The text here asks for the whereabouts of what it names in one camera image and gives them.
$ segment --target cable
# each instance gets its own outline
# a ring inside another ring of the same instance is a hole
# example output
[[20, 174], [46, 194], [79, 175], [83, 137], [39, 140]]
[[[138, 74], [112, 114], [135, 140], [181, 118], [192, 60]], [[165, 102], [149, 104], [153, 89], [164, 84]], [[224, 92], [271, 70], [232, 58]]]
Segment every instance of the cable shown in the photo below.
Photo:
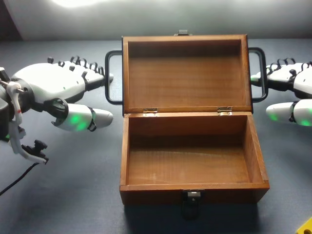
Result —
[[14, 185], [16, 185], [21, 179], [23, 179], [25, 177], [25, 175], [27, 175], [31, 169], [33, 169], [35, 166], [37, 166], [39, 163], [34, 163], [32, 166], [30, 166], [17, 180], [15, 180], [12, 184], [10, 184], [8, 187], [6, 187], [5, 189], [3, 189], [0, 192], [0, 196], [2, 194], [4, 194], [6, 191], [8, 191], [10, 188], [12, 188]]

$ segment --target open lid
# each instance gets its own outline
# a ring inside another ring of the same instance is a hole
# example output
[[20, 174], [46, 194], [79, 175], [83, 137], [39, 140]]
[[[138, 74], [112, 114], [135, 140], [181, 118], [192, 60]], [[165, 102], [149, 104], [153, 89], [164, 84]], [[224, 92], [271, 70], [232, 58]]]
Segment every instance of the open lid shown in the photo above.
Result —
[[124, 112], [251, 111], [246, 35], [123, 38]]

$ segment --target wooden box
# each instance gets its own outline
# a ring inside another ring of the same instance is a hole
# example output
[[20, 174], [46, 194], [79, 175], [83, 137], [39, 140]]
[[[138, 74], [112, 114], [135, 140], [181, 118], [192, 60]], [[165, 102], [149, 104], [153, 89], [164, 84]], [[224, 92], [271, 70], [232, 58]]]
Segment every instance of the wooden box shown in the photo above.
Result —
[[123, 38], [124, 204], [266, 193], [248, 58], [246, 35]]

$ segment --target gray wall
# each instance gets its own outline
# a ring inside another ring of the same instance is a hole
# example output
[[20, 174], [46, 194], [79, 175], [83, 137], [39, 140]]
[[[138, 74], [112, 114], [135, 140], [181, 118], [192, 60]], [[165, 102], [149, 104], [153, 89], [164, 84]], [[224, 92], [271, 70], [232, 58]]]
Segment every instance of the gray wall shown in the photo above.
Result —
[[311, 38], [311, 0], [4, 0], [24, 40], [249, 34]]

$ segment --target table surface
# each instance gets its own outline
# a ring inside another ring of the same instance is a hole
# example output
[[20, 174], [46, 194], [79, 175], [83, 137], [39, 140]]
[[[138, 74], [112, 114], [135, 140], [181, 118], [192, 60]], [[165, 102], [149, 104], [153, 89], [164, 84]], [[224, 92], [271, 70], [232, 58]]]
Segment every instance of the table surface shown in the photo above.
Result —
[[[267, 63], [293, 57], [312, 59], [312, 39], [253, 39]], [[120, 41], [2, 42], [0, 66], [11, 76], [19, 69], [46, 62], [48, 56], [72, 55], [104, 65], [105, 54]], [[251, 73], [259, 70], [251, 56]], [[121, 58], [112, 58], [113, 98], [121, 97]], [[253, 88], [253, 95], [259, 88]], [[201, 216], [185, 221], [179, 206], [124, 207], [119, 196], [122, 143], [121, 106], [107, 103], [104, 88], [87, 92], [79, 103], [113, 113], [113, 123], [95, 132], [70, 133], [54, 127], [47, 113], [29, 111], [22, 126], [23, 144], [40, 139], [48, 145], [47, 165], [35, 167], [0, 197], [0, 234], [117, 233], [295, 233], [312, 216], [312, 128], [268, 120], [266, 107], [295, 101], [293, 93], [270, 90], [254, 104], [254, 120], [270, 179], [270, 190], [256, 205], [203, 205]], [[0, 190], [18, 178], [31, 162], [0, 142]]]

